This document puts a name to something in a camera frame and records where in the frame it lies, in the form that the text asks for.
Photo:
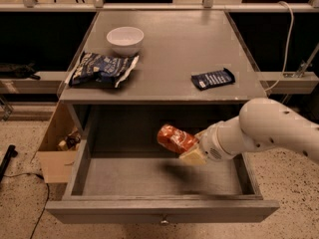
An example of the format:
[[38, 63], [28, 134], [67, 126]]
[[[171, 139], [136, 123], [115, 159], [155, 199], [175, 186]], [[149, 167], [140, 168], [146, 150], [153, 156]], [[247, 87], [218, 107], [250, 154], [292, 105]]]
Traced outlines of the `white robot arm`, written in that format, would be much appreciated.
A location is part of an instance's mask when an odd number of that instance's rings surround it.
[[189, 165], [231, 160], [243, 152], [275, 147], [319, 163], [319, 124], [271, 99], [248, 101], [237, 117], [219, 121], [196, 137], [199, 143], [179, 157]]

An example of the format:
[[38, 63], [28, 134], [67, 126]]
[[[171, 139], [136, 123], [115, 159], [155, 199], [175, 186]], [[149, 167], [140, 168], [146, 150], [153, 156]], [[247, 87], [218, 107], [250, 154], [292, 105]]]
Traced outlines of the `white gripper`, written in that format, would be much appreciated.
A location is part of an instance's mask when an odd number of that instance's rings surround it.
[[215, 123], [194, 136], [199, 140], [199, 148], [196, 146], [183, 153], [179, 159], [187, 165], [206, 164], [205, 159], [211, 161], [227, 161], [234, 156], [225, 151], [218, 139], [218, 130], [221, 122]]

